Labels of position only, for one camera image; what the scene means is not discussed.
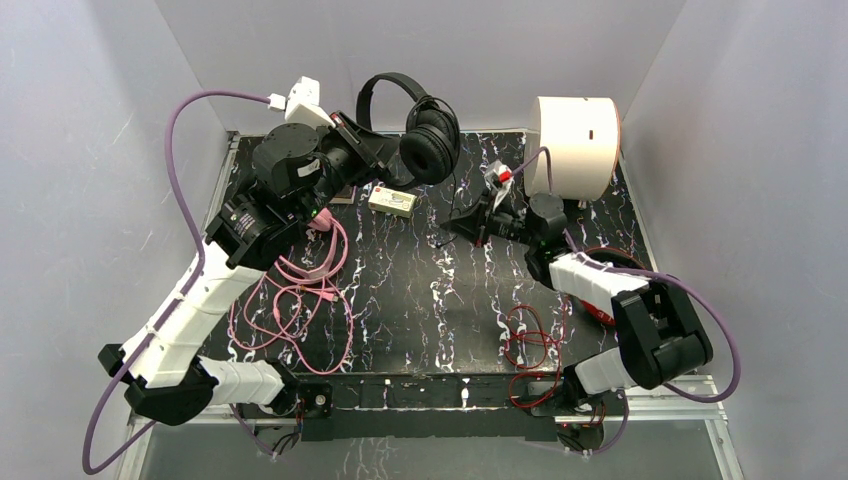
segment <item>white cylindrical object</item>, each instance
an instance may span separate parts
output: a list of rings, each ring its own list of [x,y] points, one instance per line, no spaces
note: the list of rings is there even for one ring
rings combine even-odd
[[[524,147],[527,160],[540,146],[551,152],[553,192],[597,200],[618,162],[621,122],[610,98],[536,97]],[[548,191],[548,165],[539,156],[524,171],[527,195]]]

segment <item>black and white marble pattern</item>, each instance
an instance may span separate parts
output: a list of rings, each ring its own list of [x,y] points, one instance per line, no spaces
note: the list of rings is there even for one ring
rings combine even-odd
[[[249,175],[249,152],[260,141],[260,137],[241,140],[227,198]],[[514,168],[521,163],[523,152],[521,133],[465,134],[456,169],[457,206],[468,207],[480,195],[484,187],[482,171],[489,162],[501,160]],[[359,190],[353,205],[331,207],[351,242],[347,263],[336,282],[355,314],[353,348],[343,371],[514,372],[503,356],[505,314],[521,303],[536,307],[544,327],[553,330],[554,337],[564,335],[563,365],[616,344],[614,330],[588,317],[567,296],[530,278],[523,260],[524,246],[493,237],[484,248],[457,239],[436,249],[437,242],[449,238],[438,224],[448,218],[451,183],[448,179],[436,187],[413,190],[419,201],[411,219],[371,211],[367,205],[370,186]],[[519,209],[524,204],[520,192],[511,201]],[[579,244],[617,247],[649,263],[620,170],[601,199],[583,210],[569,205],[566,213],[572,219],[569,229]],[[305,266],[320,262],[328,238],[310,235],[310,239],[286,252],[289,259]],[[281,281],[279,275],[272,276]],[[236,303],[238,318],[247,309],[255,322],[275,330],[271,315],[275,291],[276,287],[266,284],[250,305],[245,304],[246,295],[242,297]],[[281,301],[279,309],[284,316],[293,303],[291,297]],[[321,308],[300,348],[311,365],[324,369],[338,362],[347,329],[340,303]],[[515,321],[515,328],[520,325],[521,321]],[[251,344],[267,339],[243,322],[236,323],[236,335]],[[219,323],[201,353],[217,359],[279,358],[294,371],[304,371],[291,346],[282,341],[255,354],[245,354],[229,338],[226,321]],[[510,353],[535,363],[542,352],[541,347],[528,345]],[[546,363],[547,368],[554,365],[550,360]]]

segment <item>gray wall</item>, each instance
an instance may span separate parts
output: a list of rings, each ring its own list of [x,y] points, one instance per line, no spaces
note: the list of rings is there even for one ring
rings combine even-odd
[[[690,0],[625,119],[659,267],[741,345],[726,404],[749,478],[848,477],[846,79],[845,2]]]
[[[684,0],[158,1],[205,88],[288,93],[301,75],[321,104],[353,113],[373,74],[401,71],[448,100],[463,129],[526,127],[537,95],[612,97],[627,111]],[[410,102],[378,86],[375,125],[402,130]],[[275,120],[213,101],[224,126]]]
[[[191,258],[162,132],[199,85],[152,1],[0,0],[0,12],[0,476],[81,478],[107,381],[97,352],[137,331]],[[178,131],[202,215],[226,133],[208,103]],[[96,459],[125,435],[116,397]]]

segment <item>tangled cable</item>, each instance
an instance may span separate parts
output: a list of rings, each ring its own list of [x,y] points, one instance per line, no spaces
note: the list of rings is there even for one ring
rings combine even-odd
[[[336,286],[335,283],[331,280],[344,266],[344,262],[347,259],[348,254],[348,238],[347,233],[344,230],[344,227],[332,216],[329,215],[329,212],[325,214],[330,223],[330,228],[333,231],[332,239],[330,240],[330,250],[327,253],[327,257],[324,259],[324,262],[315,269],[306,270],[301,267],[298,267],[285,257],[280,257],[277,262],[274,264],[275,269],[280,275],[283,276],[286,280],[291,282],[291,285],[280,285],[271,279],[270,275],[266,273],[262,276],[262,278],[256,283],[256,286],[253,288],[253,291],[247,297],[247,301],[242,307],[242,320],[251,328],[256,331],[265,333],[270,335],[271,338],[268,340],[258,344],[258,345],[249,345],[236,337],[236,310],[235,304],[230,308],[230,318],[229,318],[229,327],[228,332],[230,337],[233,339],[233,343],[246,351],[256,351],[261,350],[263,348],[268,347],[273,344],[277,340],[283,340],[288,342],[294,351],[297,353],[300,362],[303,363],[303,366],[309,370],[310,372],[316,375],[329,375],[331,373],[337,372],[344,365],[345,360],[350,354],[351,346],[353,345],[353,329],[354,329],[354,318],[353,312],[350,307],[350,303],[344,296],[342,295],[341,290]],[[335,260],[336,250],[338,248],[339,237],[343,241],[342,253],[339,257],[338,263],[333,265],[333,261]],[[272,306],[272,315],[274,318],[274,322],[276,323],[278,330],[272,331],[268,328],[265,328],[261,325],[253,322],[250,317],[247,315],[248,306],[251,304],[253,299],[256,297],[256,294],[261,290],[263,284],[270,283],[277,287],[277,293],[273,298],[273,306]],[[294,295],[297,298],[297,304],[295,311],[291,314],[291,317],[285,321],[283,321],[282,313],[280,312],[279,303],[281,298],[284,295]],[[295,331],[291,331],[293,326],[297,326],[297,320],[300,318],[300,313],[303,311],[303,297],[304,294],[311,294],[318,297],[318,302],[311,309],[309,316],[303,322],[302,325],[299,326]],[[306,357],[303,355],[303,352],[300,350],[300,346],[298,345],[299,341],[301,341],[306,334],[306,331],[309,325],[312,323],[312,320],[315,318],[315,315],[318,312],[319,307],[324,301],[334,302],[337,300],[341,300],[342,304],[345,308],[345,317],[348,323],[347,329],[347,343],[345,344],[344,353],[341,356],[339,362],[332,368],[328,370],[319,370],[309,364],[306,361]]]
[[[510,320],[513,318],[513,314],[517,311],[526,310],[530,313],[530,316],[533,317],[533,320],[536,322],[536,330],[513,330],[509,325]],[[562,375],[562,352],[560,347],[562,345],[562,341],[565,337],[565,309],[562,310],[562,334],[559,338],[554,338],[553,335],[549,334],[545,331],[544,327],[542,327],[542,322],[539,319],[539,312],[536,311],[535,308],[530,305],[516,305],[512,308],[512,310],[507,313],[506,316],[506,325],[507,329],[509,329],[509,337],[504,342],[504,357],[507,359],[509,363],[514,365],[519,370],[533,370],[542,366],[545,363],[545,360],[548,359],[548,347],[554,347],[557,351],[557,366],[556,371],[553,373],[550,372],[521,372],[518,375],[512,377],[509,385],[507,386],[509,400],[518,408],[533,408],[537,405],[541,405],[545,400],[551,398],[551,395],[556,391],[556,387],[559,384],[560,377]],[[542,355],[542,359],[539,360],[535,365],[525,365],[517,362],[513,357],[511,357],[507,352],[509,352],[509,345],[513,341],[520,341],[522,343],[529,343],[530,345],[539,345],[544,348],[544,353]],[[516,400],[515,395],[512,393],[513,385],[519,378],[526,377],[535,377],[539,379],[544,376],[554,376],[554,385],[546,394],[544,394],[541,398],[533,401],[532,403],[520,403]]]

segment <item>red cable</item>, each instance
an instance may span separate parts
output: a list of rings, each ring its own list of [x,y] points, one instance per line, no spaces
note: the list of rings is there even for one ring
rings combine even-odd
[[[516,332],[515,330],[513,330],[512,327],[509,326],[509,321],[512,319],[513,313],[515,313],[518,310],[527,310],[528,312],[530,312],[530,315],[536,321],[536,327],[538,328],[538,330],[525,330],[523,332]],[[563,333],[560,336],[560,338],[558,338],[558,339],[553,338],[552,335],[545,332],[544,328],[542,327],[542,322],[539,320],[539,312],[537,312],[536,309],[531,307],[530,305],[521,304],[521,305],[516,305],[515,307],[513,307],[512,310],[510,310],[509,313],[507,313],[506,324],[507,324],[507,329],[509,329],[510,336],[509,336],[509,338],[507,338],[505,345],[504,345],[504,357],[507,359],[507,361],[509,363],[513,364],[516,368],[521,369],[521,370],[532,370],[532,369],[538,368],[545,362],[545,360],[548,359],[548,347],[549,346],[555,346],[556,350],[557,350],[557,366],[556,366],[556,372],[554,374],[554,384],[551,387],[551,389],[548,390],[548,392],[546,394],[542,395],[542,397],[540,397],[539,399],[535,400],[532,403],[519,403],[518,401],[516,401],[515,395],[513,395],[513,393],[512,393],[512,387],[515,384],[515,381],[518,380],[519,378],[536,377],[536,379],[538,380],[538,379],[541,379],[543,376],[550,375],[550,373],[547,373],[547,372],[521,372],[518,375],[512,377],[512,380],[510,380],[509,385],[507,386],[507,393],[508,393],[508,396],[509,396],[509,400],[512,402],[513,405],[515,405],[518,408],[533,408],[537,405],[542,404],[547,399],[551,398],[551,396],[556,391],[556,387],[557,387],[557,385],[559,385],[559,380],[560,380],[560,377],[562,376],[562,371],[561,371],[562,370],[562,352],[560,350],[560,347],[561,347],[562,341],[565,337],[565,308],[562,309],[562,332]],[[537,336],[538,339],[527,338],[528,336]],[[544,355],[542,356],[542,360],[540,360],[538,363],[536,363],[535,365],[532,365],[532,366],[522,365],[522,364],[519,364],[518,362],[516,362],[507,353],[509,351],[509,344],[513,340],[519,340],[519,341],[522,341],[524,343],[529,343],[531,345],[542,346],[542,348],[545,349]]]

